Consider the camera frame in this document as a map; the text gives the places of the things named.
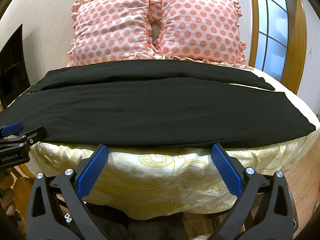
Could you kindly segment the person's left hand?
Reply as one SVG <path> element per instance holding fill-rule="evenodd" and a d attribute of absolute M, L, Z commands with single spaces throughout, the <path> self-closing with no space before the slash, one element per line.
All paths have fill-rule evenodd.
<path fill-rule="evenodd" d="M 3 197 L 1 198 L 1 207 L 8 216 L 12 216 L 16 212 L 15 194 L 11 188 L 13 184 L 14 178 L 11 175 L 11 169 L 7 169 L 5 176 L 1 178 L 1 189 L 4 190 Z"/>

